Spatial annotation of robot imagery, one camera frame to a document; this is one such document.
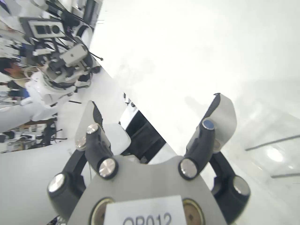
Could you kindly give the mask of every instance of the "cable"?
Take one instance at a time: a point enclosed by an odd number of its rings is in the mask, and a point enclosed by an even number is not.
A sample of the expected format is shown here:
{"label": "cable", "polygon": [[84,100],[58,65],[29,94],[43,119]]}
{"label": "cable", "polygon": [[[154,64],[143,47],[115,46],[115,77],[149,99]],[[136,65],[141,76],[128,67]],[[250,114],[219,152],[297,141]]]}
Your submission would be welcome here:
{"label": "cable", "polygon": [[103,58],[102,58],[102,57],[98,57],[97,55],[91,53],[90,51],[89,51],[89,53],[90,53],[91,55],[93,55],[94,57],[98,58],[100,61],[103,61]]}

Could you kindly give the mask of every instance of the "black hair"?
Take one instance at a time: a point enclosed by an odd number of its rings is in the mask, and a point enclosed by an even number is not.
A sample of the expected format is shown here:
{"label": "black hair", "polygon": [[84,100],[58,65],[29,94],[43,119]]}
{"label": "black hair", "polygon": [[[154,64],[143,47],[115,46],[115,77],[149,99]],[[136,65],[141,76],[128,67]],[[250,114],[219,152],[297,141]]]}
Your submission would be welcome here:
{"label": "black hair", "polygon": [[9,72],[4,69],[11,69],[12,59],[6,57],[0,57],[0,72],[4,75],[10,75]]}

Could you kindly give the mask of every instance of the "silver bolt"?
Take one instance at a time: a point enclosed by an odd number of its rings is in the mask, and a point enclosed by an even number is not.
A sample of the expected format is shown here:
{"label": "silver bolt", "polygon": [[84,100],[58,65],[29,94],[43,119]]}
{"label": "silver bolt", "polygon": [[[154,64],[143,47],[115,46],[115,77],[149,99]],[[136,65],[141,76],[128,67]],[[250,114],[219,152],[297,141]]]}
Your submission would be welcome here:
{"label": "silver bolt", "polygon": [[96,132],[98,130],[98,124],[90,124],[87,129],[86,132],[87,134],[93,134],[94,132]]}
{"label": "silver bolt", "polygon": [[192,179],[197,175],[197,168],[190,159],[183,159],[180,163],[181,172],[188,178]]}
{"label": "silver bolt", "polygon": [[211,122],[209,119],[205,119],[202,121],[202,125],[204,128],[206,128],[207,130],[214,130],[214,123]]}
{"label": "silver bolt", "polygon": [[84,147],[86,146],[86,137],[84,136],[83,138],[78,139],[75,142],[75,146],[76,146],[76,149],[78,149],[79,151],[82,151],[84,149]]}
{"label": "silver bolt", "polygon": [[104,160],[99,167],[99,174],[101,177],[106,178],[113,174],[116,169],[116,162],[112,158]]}
{"label": "silver bolt", "polygon": [[248,196],[250,194],[250,187],[247,182],[240,176],[235,176],[233,179],[234,189],[241,195]]}
{"label": "silver bolt", "polygon": [[49,192],[55,192],[57,191],[64,183],[65,176],[60,173],[51,180],[51,182],[48,185],[48,191]]}

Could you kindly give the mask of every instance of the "gray metal plate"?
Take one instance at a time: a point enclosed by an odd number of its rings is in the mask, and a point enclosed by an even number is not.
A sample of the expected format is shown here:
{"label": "gray metal plate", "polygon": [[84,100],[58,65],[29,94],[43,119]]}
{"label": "gray metal plate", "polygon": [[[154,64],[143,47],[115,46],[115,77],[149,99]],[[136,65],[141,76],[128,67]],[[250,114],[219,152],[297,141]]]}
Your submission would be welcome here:
{"label": "gray metal plate", "polygon": [[201,176],[186,181],[179,175],[178,164],[182,156],[175,156],[156,165],[131,162],[121,155],[114,158],[119,164],[117,175],[111,180],[104,180],[98,175],[93,178],[74,209],[68,225],[89,224],[94,206],[105,197],[122,202],[173,195],[196,201],[204,213],[206,225],[226,224]]}

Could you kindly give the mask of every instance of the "white label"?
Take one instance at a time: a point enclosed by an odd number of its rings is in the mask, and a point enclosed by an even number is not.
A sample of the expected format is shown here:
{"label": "white label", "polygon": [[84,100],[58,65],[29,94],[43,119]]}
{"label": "white label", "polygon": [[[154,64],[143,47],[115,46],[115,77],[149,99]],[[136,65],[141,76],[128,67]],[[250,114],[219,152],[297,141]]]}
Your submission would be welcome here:
{"label": "white label", "polygon": [[108,204],[104,225],[186,225],[181,196]]}

